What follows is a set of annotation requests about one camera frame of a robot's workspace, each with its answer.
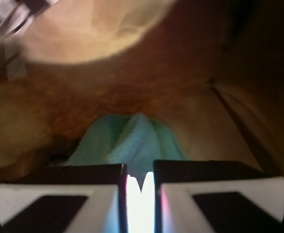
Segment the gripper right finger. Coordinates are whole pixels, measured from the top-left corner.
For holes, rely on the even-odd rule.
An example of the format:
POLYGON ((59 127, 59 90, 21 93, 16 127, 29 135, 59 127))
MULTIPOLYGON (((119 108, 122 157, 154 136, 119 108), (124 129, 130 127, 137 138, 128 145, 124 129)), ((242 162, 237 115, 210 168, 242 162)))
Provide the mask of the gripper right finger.
POLYGON ((284 177, 237 161, 154 162, 157 233, 284 233, 284 177))

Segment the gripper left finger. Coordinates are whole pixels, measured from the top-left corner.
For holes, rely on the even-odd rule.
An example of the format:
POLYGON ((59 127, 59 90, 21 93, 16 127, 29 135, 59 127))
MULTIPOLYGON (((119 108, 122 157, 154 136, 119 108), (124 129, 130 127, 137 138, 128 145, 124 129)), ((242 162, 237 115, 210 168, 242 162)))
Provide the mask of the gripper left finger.
POLYGON ((125 233, 124 164, 51 166, 0 184, 4 233, 125 233))

